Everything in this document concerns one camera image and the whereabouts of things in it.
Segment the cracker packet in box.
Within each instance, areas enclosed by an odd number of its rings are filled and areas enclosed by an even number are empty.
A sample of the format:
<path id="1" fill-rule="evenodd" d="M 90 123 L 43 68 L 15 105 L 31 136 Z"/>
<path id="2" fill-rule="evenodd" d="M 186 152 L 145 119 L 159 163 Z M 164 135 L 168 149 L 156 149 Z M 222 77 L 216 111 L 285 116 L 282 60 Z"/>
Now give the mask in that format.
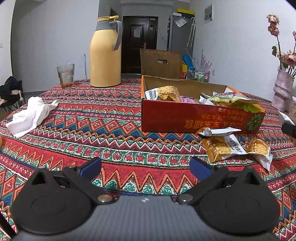
<path id="1" fill-rule="evenodd" d="M 181 102 L 179 91 L 174 86 L 162 86 L 147 90 L 145 98 L 147 100 Z"/>

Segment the brown wooden chair back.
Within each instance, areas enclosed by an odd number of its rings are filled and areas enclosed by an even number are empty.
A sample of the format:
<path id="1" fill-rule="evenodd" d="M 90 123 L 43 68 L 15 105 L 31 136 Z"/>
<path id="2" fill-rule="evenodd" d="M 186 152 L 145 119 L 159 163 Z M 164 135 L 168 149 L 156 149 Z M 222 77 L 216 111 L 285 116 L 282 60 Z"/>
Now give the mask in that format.
<path id="1" fill-rule="evenodd" d="M 181 79 L 182 55 L 171 51 L 140 49 L 142 75 Z"/>

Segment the pink snack packet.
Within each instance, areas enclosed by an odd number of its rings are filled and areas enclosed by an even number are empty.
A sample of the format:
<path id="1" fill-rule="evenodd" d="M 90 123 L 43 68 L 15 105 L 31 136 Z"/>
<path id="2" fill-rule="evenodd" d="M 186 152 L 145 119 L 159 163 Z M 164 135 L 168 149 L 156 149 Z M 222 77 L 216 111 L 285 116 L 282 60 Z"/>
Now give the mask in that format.
<path id="1" fill-rule="evenodd" d="M 191 103 L 191 104 L 197 104 L 198 103 L 195 99 L 189 98 L 189 97 L 185 97 L 185 96 L 180 96 L 180 100 L 183 103 Z"/>

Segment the dark entrance door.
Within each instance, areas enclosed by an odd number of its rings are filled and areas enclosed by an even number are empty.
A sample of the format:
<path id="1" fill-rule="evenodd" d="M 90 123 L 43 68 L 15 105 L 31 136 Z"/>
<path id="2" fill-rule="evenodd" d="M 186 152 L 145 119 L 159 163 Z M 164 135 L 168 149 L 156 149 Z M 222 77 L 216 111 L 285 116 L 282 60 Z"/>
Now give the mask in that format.
<path id="1" fill-rule="evenodd" d="M 121 55 L 122 74 L 140 74 L 141 49 L 156 49 L 157 16 L 124 16 Z"/>

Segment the pink flower vase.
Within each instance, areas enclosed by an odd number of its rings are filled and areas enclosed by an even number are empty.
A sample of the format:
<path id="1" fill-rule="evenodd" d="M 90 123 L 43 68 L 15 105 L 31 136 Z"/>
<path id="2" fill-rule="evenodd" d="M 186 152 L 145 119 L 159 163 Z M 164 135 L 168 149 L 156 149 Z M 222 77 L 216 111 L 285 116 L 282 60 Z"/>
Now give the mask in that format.
<path id="1" fill-rule="evenodd" d="M 271 105 L 281 112 L 290 111 L 294 80 L 295 78 L 290 73 L 278 70 Z"/>

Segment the black folding chair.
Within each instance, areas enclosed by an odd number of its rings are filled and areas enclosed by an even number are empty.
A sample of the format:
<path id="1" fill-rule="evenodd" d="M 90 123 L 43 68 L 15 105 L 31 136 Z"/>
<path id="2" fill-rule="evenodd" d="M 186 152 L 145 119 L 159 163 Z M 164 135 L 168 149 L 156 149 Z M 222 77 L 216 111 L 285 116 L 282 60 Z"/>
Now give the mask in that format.
<path id="1" fill-rule="evenodd" d="M 23 94 L 23 82 L 10 76 L 6 82 L 1 85 L 1 108 L 5 112 L 12 111 L 12 108 L 18 108 L 21 104 L 26 103 Z"/>

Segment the yellow thermos jug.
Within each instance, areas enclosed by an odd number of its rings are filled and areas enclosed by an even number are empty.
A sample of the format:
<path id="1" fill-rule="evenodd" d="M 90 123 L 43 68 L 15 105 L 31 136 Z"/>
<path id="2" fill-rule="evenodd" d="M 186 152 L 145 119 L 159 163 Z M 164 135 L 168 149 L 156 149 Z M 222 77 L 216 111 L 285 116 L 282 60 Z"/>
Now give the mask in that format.
<path id="1" fill-rule="evenodd" d="M 121 41 L 123 25 L 119 16 L 97 18 L 89 46 L 90 85 L 112 87 L 121 83 Z"/>

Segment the grey refrigerator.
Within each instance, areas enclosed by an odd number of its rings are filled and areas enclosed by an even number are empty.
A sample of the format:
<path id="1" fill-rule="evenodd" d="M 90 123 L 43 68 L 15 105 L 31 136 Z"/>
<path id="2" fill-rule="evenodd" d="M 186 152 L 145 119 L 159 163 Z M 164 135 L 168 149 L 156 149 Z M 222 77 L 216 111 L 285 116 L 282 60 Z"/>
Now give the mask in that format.
<path id="1" fill-rule="evenodd" d="M 181 53 L 182 55 L 193 53 L 193 15 L 173 13 L 168 22 L 167 50 Z"/>

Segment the colourful patterned tablecloth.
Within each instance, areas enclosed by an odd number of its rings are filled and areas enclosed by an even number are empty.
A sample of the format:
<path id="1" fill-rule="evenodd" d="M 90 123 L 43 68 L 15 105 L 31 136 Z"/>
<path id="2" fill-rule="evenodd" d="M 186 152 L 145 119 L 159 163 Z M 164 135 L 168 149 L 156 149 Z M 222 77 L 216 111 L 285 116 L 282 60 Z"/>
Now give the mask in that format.
<path id="1" fill-rule="evenodd" d="M 256 135 L 238 135 L 243 148 L 260 138 L 271 148 L 267 172 L 251 157 L 220 162 L 230 170 L 251 166 L 267 183 L 280 206 L 273 234 L 295 240 L 295 146 L 281 132 L 278 112 L 269 100 L 260 101 L 266 114 Z M 41 94 L 45 103 L 59 105 L 35 130 L 15 139 L 6 128 L 14 113 L 1 121 L 1 213 L 16 231 L 10 206 L 38 166 L 59 171 L 100 157 L 102 171 L 93 184 L 109 190 L 140 194 L 181 194 L 198 183 L 189 171 L 197 156 L 209 164 L 202 140 L 190 133 L 145 133 L 141 129 L 140 80 L 123 79 L 121 85 L 96 89 L 89 80 L 73 88 L 59 85 Z"/>

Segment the small cracker packet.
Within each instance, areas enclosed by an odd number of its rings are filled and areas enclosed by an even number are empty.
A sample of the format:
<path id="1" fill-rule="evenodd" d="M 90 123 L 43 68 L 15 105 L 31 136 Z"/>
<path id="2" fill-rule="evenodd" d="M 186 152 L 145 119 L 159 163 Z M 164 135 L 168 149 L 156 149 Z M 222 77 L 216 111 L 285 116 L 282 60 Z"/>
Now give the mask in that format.
<path id="1" fill-rule="evenodd" d="M 254 138 L 249 143 L 246 152 L 247 154 L 253 155 L 255 160 L 259 162 L 264 169 L 270 171 L 273 154 L 271 153 L 271 148 L 266 142 L 261 139 Z"/>

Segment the glass cup with drink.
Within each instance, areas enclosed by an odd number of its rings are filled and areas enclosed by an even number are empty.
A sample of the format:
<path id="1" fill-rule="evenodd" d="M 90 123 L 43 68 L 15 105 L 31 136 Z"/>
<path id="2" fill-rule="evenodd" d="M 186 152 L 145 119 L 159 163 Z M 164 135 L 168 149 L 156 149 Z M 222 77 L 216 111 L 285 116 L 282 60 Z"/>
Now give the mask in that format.
<path id="1" fill-rule="evenodd" d="M 61 88 L 71 87 L 74 84 L 74 64 L 57 66 L 57 73 Z"/>

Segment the white flat snack packet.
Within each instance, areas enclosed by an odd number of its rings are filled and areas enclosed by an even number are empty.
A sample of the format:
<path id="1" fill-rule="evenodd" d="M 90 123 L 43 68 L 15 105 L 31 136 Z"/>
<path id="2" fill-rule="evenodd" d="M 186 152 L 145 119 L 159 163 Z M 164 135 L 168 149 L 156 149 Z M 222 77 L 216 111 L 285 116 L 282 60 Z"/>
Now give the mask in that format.
<path id="1" fill-rule="evenodd" d="M 218 128 L 218 129 L 201 128 L 200 130 L 197 131 L 197 134 L 203 137 L 225 137 L 240 131 L 241 129 L 232 128 L 232 127 Z"/>

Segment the white crumpled cloth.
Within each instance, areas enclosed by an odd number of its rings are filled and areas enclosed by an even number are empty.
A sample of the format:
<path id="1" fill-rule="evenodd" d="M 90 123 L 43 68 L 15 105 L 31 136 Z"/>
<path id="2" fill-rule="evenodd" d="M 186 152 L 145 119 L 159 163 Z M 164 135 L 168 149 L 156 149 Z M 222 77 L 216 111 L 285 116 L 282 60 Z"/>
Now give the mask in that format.
<path id="1" fill-rule="evenodd" d="M 50 111 L 58 106 L 58 101 L 44 103 L 41 97 L 30 97 L 27 109 L 15 113 L 12 121 L 6 127 L 15 138 L 21 138 L 30 131 L 36 129 L 43 120 L 49 115 Z"/>

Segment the green snack packet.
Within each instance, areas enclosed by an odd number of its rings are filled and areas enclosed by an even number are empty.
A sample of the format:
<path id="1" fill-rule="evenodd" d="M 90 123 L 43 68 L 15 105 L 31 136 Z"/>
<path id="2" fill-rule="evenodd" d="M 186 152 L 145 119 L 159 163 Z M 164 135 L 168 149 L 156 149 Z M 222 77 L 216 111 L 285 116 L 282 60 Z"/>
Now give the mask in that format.
<path id="1" fill-rule="evenodd" d="M 248 113 L 260 113 L 261 112 L 260 108 L 256 107 L 254 104 L 250 104 L 250 103 L 241 102 L 241 103 L 238 103 L 235 107 L 242 109 Z"/>

